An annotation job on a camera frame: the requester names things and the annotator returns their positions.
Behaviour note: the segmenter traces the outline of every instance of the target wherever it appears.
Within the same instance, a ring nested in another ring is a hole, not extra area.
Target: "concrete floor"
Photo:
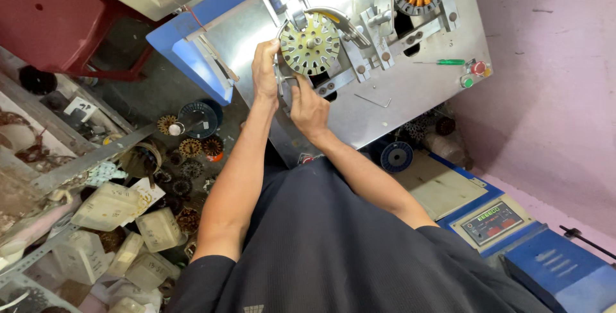
[[[185,104],[201,98],[210,98],[156,51],[146,62],[142,72],[147,78],[141,82],[101,80],[93,88],[105,102],[135,127],[143,127],[156,122],[161,116],[177,115]],[[224,157],[219,162],[210,162],[203,154],[195,158],[204,165],[204,175],[193,180],[193,193],[190,196],[195,200],[195,207],[199,207],[200,202],[204,201],[203,186],[206,177],[220,172],[227,161],[235,140],[240,135],[239,125],[246,120],[248,110],[248,106],[237,93],[231,104],[222,108],[223,121],[216,133],[225,143]],[[156,132],[154,137],[163,141],[169,151],[176,149],[181,141],[188,138],[186,135],[167,136],[160,132]],[[175,175],[179,174],[178,168],[170,162],[167,161],[163,166]]]

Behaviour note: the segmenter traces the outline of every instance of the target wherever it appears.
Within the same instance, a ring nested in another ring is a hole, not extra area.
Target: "digital display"
[[[499,202],[462,224],[462,228],[481,246],[524,221],[504,202]]]

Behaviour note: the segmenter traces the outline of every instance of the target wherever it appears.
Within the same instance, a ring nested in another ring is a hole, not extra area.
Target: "pink wall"
[[[478,2],[495,75],[452,100],[475,165],[616,238],[616,0]]]

